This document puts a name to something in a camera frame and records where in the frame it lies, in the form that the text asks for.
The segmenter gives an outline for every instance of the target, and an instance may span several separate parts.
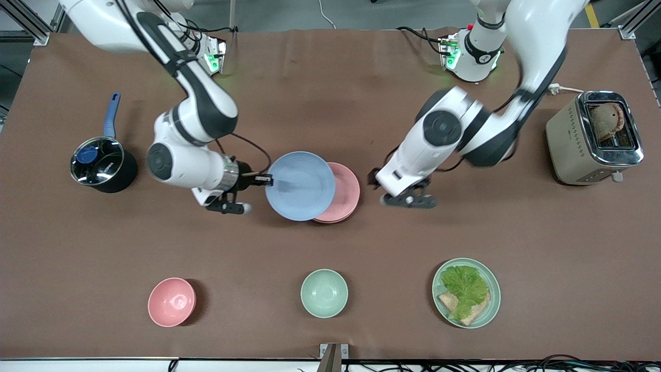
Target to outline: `saucepan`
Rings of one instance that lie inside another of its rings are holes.
[[[115,116],[120,94],[110,97],[103,136],[83,142],[71,157],[71,177],[80,185],[102,193],[117,193],[128,187],[137,175],[136,159],[115,138]]]

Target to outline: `metal bracket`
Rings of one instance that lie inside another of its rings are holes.
[[[43,46],[48,43],[48,33],[53,32],[54,29],[39,18],[23,0],[0,0],[0,9],[32,35],[34,45]]]
[[[646,0],[642,2],[642,5],[633,7],[631,10],[625,12],[625,14],[629,15],[629,18],[621,26],[617,27],[622,40],[635,39],[634,31],[645,23],[659,8],[661,8],[661,0]]]
[[[326,350],[329,348],[329,345],[333,345],[332,343],[328,344],[319,344],[319,358],[323,359],[324,354],[326,354]],[[340,351],[341,351],[341,356],[342,359],[349,359],[349,344],[335,344],[340,346]]]
[[[623,30],[622,25],[619,25],[617,27],[617,31],[620,33],[620,38],[622,40],[635,40],[636,39],[636,34],[634,32],[626,33]]]
[[[47,46],[48,41],[50,40],[50,32],[46,33],[46,38],[34,39],[32,45],[34,46]]]

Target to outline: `bread slice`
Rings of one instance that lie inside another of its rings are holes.
[[[457,298],[457,296],[453,295],[449,291],[440,295],[438,299],[441,300],[441,302],[451,312],[454,311],[454,309],[456,309],[457,305],[459,304],[459,299]],[[471,307],[470,315],[464,319],[460,319],[459,321],[466,327],[470,326],[471,323],[477,318],[477,316],[482,314],[482,311],[486,309],[486,305],[489,303],[490,300],[491,300],[491,292],[487,291],[485,300],[482,301],[481,304],[473,305],[473,307]]]

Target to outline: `blue plate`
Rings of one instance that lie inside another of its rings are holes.
[[[284,218],[308,221],[324,213],[335,196],[335,176],[326,161],[310,152],[290,152],[276,160],[268,172],[273,186],[266,199]]]

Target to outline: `lettuce leaf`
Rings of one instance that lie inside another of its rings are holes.
[[[488,292],[485,280],[470,266],[453,266],[441,273],[441,280],[447,290],[459,299],[457,308],[450,319],[459,320],[471,314],[471,307],[481,304]]]

